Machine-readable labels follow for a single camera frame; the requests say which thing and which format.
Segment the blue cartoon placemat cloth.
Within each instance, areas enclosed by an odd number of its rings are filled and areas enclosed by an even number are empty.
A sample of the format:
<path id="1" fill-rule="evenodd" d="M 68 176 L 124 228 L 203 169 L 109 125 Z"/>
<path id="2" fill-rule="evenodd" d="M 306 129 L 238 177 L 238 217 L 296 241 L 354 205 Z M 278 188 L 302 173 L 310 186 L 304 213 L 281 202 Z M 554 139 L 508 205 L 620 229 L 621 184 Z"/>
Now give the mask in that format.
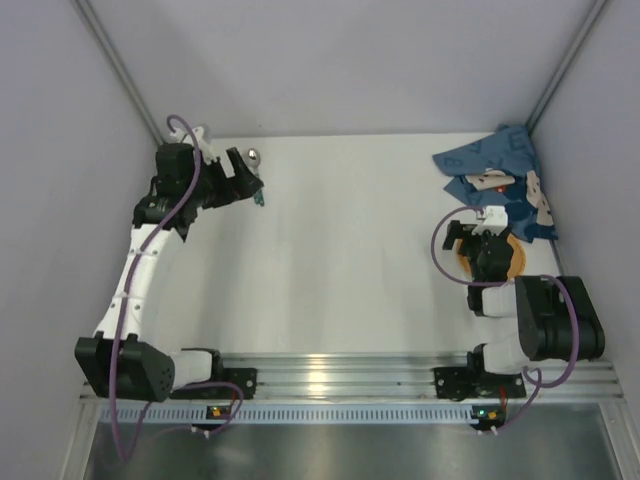
<path id="1" fill-rule="evenodd" d="M 501 125 L 480 140 L 434 154 L 433 161 L 450 178 L 444 190 L 461 203 L 504 207 L 512 233 L 523 241 L 557 238 L 539 158 L 525 126 Z"/>

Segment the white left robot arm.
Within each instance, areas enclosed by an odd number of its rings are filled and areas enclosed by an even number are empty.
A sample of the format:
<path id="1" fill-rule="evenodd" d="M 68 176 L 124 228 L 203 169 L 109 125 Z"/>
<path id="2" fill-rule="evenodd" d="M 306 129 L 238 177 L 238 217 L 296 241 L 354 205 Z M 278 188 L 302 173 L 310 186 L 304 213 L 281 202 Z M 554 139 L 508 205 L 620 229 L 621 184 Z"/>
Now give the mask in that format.
<path id="1" fill-rule="evenodd" d="M 224 367 L 213 348 L 160 343 L 169 331 L 158 320 L 165 283 L 199 211 L 251 199 L 264 186 L 237 148 L 226 151 L 231 176 L 220 158 L 196 161 L 195 151 L 189 143 L 165 143 L 156 151 L 156 174 L 134 208 L 116 291 L 94 334 L 76 343 L 75 358 L 101 398 L 163 402 L 254 394 L 246 383 L 255 380 L 256 370 Z"/>

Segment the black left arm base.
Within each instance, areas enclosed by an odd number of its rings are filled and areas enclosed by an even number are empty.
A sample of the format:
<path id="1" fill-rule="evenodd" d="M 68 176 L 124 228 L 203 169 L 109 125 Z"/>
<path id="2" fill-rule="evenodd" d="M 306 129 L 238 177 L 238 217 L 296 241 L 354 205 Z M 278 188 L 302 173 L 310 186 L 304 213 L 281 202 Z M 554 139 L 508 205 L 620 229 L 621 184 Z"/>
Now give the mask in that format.
<path id="1" fill-rule="evenodd" d="M 258 370 L 246 366 L 232 366 L 219 351 L 215 351 L 211 380 L 234 384 L 242 391 L 245 400 L 251 400 L 254 398 L 257 387 Z M 216 400 L 238 398 L 237 392 L 229 387 L 212 387 L 209 397 Z"/>

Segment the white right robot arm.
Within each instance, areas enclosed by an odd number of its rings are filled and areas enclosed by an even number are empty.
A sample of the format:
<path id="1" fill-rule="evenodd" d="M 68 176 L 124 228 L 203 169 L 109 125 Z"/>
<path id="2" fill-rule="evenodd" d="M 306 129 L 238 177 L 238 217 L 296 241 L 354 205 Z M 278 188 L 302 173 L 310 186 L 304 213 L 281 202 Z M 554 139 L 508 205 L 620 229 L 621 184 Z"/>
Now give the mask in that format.
<path id="1" fill-rule="evenodd" d="M 604 330 L 582 279 L 513 273 L 518 253 L 509 227 L 494 233 L 453 220 L 442 248 L 466 263 L 471 312 L 516 321 L 514 332 L 476 349 L 485 371 L 511 374 L 536 362 L 574 365 L 603 355 Z"/>

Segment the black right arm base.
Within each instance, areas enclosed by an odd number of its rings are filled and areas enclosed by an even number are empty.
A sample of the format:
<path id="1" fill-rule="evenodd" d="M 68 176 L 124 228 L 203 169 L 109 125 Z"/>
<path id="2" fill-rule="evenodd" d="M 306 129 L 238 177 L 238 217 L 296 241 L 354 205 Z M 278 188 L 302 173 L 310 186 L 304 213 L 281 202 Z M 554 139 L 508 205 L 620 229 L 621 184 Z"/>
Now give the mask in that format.
<path id="1" fill-rule="evenodd" d="M 436 396 L 460 402 L 466 399 L 523 399 L 527 396 L 521 374 L 495 374 L 485 369 L 483 345 L 466 354 L 464 366 L 433 369 Z"/>

